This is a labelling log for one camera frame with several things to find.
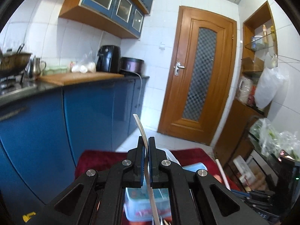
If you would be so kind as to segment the steel kettle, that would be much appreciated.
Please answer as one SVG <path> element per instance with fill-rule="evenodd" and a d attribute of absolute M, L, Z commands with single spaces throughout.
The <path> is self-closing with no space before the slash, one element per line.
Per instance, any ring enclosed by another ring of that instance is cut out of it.
<path fill-rule="evenodd" d="M 46 62 L 40 57 L 31 57 L 25 68 L 27 79 L 35 80 L 36 78 L 38 78 L 44 72 L 46 66 Z"/>

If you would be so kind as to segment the blue base cabinets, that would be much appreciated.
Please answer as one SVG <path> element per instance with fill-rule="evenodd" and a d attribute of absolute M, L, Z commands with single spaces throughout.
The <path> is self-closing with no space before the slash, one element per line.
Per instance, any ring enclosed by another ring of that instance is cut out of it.
<path fill-rule="evenodd" d="M 23 224 L 75 179 L 86 150 L 115 151 L 134 132 L 147 77 L 127 76 L 1 98 L 1 224 Z"/>

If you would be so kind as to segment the white plastic bag hanging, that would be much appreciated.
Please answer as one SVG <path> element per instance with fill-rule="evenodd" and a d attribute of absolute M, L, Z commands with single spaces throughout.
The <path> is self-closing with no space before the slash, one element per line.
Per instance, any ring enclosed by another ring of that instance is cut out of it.
<path fill-rule="evenodd" d="M 288 74 L 279 67 L 264 68 L 254 94 L 256 107 L 264 109 L 273 100 L 277 91 L 288 81 Z"/>

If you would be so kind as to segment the green dish tray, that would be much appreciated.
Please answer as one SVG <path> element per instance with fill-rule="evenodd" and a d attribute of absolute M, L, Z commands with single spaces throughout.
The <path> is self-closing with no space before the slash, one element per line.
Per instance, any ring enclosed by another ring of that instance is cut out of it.
<path fill-rule="evenodd" d="M 43 72 L 43 76 L 67 73 L 68 71 L 69 71 L 69 68 L 67 66 L 46 67 L 46 69 Z"/>

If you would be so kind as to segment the black air fryer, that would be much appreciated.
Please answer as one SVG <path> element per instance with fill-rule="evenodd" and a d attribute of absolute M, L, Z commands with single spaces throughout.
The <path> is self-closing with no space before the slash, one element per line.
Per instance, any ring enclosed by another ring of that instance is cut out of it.
<path fill-rule="evenodd" d="M 119 73 L 121 49 L 115 45 L 103 45 L 98 51 L 97 72 Z"/>

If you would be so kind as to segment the red patterned table cloth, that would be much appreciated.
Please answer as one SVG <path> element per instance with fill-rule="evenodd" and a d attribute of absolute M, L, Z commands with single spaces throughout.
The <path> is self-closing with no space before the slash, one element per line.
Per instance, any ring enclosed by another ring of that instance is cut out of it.
<path fill-rule="evenodd" d="M 189 166 L 196 163 L 203 163 L 208 172 L 224 183 L 217 164 L 204 152 L 201 148 L 170 150 L 172 158 L 176 158 L 181 166 Z M 79 158 L 78 165 L 75 170 L 75 178 L 77 179 L 81 174 L 89 169 L 96 171 L 104 171 L 110 169 L 114 164 L 124 160 L 127 157 L 126 152 L 109 152 L 86 150 Z"/>

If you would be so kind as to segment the wooden wall shelf niche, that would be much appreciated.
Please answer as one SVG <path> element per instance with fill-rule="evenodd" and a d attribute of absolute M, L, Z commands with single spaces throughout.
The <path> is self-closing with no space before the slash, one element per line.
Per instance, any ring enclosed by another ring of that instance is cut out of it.
<path fill-rule="evenodd" d="M 241 70 L 235 98 L 256 115 L 266 117 L 271 105 L 257 107 L 254 94 L 263 70 L 277 66 L 277 62 L 272 61 L 278 54 L 278 43 L 269 2 L 264 2 L 244 20 L 241 28 Z"/>

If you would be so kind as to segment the white bag on counter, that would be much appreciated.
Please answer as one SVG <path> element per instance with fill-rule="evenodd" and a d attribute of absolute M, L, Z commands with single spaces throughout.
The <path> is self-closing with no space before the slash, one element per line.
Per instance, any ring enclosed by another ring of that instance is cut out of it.
<path fill-rule="evenodd" d="M 70 65 L 72 73 L 95 73 L 96 63 L 94 62 L 93 52 L 83 55 L 79 62 L 72 62 Z"/>

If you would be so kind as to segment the wooden cutting board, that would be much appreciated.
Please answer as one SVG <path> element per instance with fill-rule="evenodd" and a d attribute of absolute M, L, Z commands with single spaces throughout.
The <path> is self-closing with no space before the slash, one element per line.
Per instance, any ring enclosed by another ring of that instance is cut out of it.
<path fill-rule="evenodd" d="M 109 80 L 115 78 L 124 78 L 122 74 L 96 72 L 96 73 L 60 73 L 41 76 L 38 78 L 41 82 L 47 82 L 58 86 L 74 85 L 79 83 Z"/>

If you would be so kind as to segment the blue wall cabinet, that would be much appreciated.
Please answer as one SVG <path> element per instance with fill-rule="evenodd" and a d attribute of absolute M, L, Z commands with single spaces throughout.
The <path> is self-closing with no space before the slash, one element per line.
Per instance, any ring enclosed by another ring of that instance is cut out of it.
<path fill-rule="evenodd" d="M 106 31 L 121 39 L 140 38 L 153 0 L 64 0 L 59 17 Z"/>

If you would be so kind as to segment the pale wooden chopstick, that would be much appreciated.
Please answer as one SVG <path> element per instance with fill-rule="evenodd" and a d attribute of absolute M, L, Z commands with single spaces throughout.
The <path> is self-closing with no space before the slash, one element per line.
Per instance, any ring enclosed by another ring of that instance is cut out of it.
<path fill-rule="evenodd" d="M 144 131 L 144 128 L 142 126 L 142 123 L 140 121 L 140 118 L 137 114 L 133 114 L 133 117 L 135 119 L 135 122 L 137 124 L 137 127 L 141 133 L 141 137 L 143 140 L 143 144 L 145 147 L 145 161 L 144 161 L 144 177 L 146 179 L 146 187 L 147 187 L 147 193 L 148 193 L 148 197 L 149 197 L 149 201 L 150 201 L 150 205 L 151 205 L 151 210 L 152 210 L 152 214 L 153 214 L 153 221 L 155 225 L 160 225 L 160 218 L 158 215 L 158 210 L 156 207 L 156 203 L 155 203 L 155 197 L 154 197 L 154 192 L 153 189 L 150 186 L 150 176 L 149 176 L 149 170 L 148 170 L 148 166 L 149 166 L 149 155 L 148 155 L 148 151 L 149 151 L 149 144 L 148 144 L 148 140 L 146 137 L 146 132 Z"/>

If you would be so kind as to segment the dark rice cooker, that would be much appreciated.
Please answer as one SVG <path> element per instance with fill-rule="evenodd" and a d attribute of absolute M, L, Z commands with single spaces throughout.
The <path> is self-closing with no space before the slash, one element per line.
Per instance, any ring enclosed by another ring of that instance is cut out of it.
<path fill-rule="evenodd" d="M 144 60 L 142 59 L 122 57 L 120 62 L 121 70 L 123 71 L 137 73 L 139 75 L 143 72 Z"/>

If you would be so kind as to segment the gas stove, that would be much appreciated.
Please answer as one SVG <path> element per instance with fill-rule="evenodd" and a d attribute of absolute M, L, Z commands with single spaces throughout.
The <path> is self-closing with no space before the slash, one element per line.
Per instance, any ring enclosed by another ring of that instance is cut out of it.
<path fill-rule="evenodd" d="M 37 89 L 37 84 L 34 81 L 27 81 L 24 71 L 16 75 L 1 78 L 1 98 L 35 89 Z"/>

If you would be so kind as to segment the yellow capped oil bottle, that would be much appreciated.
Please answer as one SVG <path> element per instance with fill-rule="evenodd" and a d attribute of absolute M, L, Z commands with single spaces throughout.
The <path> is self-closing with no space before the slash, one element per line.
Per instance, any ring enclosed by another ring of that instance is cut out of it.
<path fill-rule="evenodd" d="M 30 212 L 30 213 L 28 213 L 28 214 L 24 214 L 23 216 L 22 216 L 22 219 L 23 219 L 23 221 L 25 222 L 25 223 L 27 223 L 33 216 L 35 216 L 36 215 L 36 212 Z"/>

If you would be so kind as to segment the green vegetables plastic bag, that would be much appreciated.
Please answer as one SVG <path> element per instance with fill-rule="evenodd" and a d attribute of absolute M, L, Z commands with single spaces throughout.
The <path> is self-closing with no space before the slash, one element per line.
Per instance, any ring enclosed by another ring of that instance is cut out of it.
<path fill-rule="evenodd" d="M 284 150 L 292 159 L 299 161 L 299 139 L 289 131 L 278 132 L 267 118 L 255 121 L 248 137 L 256 151 L 266 158 L 271 154 L 278 157 Z"/>

